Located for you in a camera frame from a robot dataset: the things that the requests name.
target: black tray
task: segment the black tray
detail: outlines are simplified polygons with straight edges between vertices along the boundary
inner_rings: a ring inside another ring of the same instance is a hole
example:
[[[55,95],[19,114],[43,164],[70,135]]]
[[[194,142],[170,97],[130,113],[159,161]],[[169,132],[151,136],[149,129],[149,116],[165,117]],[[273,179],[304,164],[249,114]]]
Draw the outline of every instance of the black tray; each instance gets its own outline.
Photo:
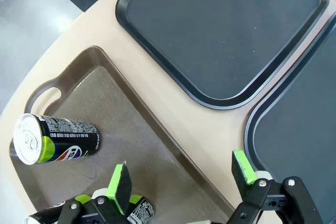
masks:
[[[303,180],[323,223],[336,217],[335,25],[333,18],[253,110],[244,140],[254,168],[279,182]]]
[[[328,2],[119,0],[116,17],[192,99],[224,110],[263,88]]]

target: gray floor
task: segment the gray floor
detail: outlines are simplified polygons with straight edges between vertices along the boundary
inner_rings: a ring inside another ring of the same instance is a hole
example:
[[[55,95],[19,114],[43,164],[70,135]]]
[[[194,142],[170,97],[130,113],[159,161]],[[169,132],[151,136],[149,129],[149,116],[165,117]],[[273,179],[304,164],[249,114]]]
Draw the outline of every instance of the gray floor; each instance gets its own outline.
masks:
[[[0,113],[37,60],[81,13],[69,0],[0,0]]]

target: tray handle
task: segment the tray handle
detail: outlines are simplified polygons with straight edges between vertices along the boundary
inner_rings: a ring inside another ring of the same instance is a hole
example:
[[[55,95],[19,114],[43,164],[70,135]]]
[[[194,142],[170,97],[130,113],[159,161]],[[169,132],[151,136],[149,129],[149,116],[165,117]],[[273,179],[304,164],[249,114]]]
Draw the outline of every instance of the tray handle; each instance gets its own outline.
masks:
[[[26,106],[25,106],[25,113],[30,113],[34,103],[37,100],[37,98],[39,98],[40,95],[42,95],[45,91],[47,91],[51,88],[59,89],[61,91],[61,97],[62,97],[63,87],[59,86],[58,84],[59,84],[59,76],[41,84],[28,98],[28,101],[27,101]],[[46,110],[50,111],[52,109],[52,107],[54,107],[58,104],[59,100],[60,100],[60,98],[58,98],[56,101],[52,102]]]

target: green label stripe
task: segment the green label stripe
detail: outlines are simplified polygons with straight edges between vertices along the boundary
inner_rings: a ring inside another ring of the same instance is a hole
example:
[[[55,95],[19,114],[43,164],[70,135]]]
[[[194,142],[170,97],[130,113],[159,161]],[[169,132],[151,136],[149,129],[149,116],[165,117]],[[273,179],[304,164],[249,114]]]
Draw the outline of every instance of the green label stripe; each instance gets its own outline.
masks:
[[[91,200],[91,197],[86,194],[81,194],[76,196],[75,200],[81,202],[84,205],[86,202],[89,202]]]
[[[252,185],[254,181],[257,180],[257,175],[254,172],[250,162],[248,161],[244,151],[242,150],[234,151],[234,154],[239,163],[240,170],[243,172],[245,182],[248,185]]]
[[[141,195],[131,195],[131,198],[130,198],[130,203],[132,204],[136,204],[139,202],[139,200],[142,198]]]
[[[51,159],[55,154],[55,144],[49,137],[43,136],[42,147],[43,152],[40,155],[40,158],[38,159],[37,163],[44,163],[49,159]]]

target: brown plastic tray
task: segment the brown plastic tray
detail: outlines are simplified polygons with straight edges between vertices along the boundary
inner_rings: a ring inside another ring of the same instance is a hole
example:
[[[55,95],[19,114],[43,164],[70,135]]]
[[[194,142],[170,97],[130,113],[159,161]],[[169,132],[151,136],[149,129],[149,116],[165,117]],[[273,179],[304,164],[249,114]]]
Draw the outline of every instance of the brown plastic tray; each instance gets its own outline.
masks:
[[[126,161],[133,193],[154,205],[153,223],[227,221],[232,206],[180,149],[102,49],[86,49],[61,75],[41,85],[29,98],[25,112],[52,87],[62,95],[44,114],[92,122],[102,144],[94,156],[27,166],[11,143],[12,162],[37,210],[107,187],[115,165]]]

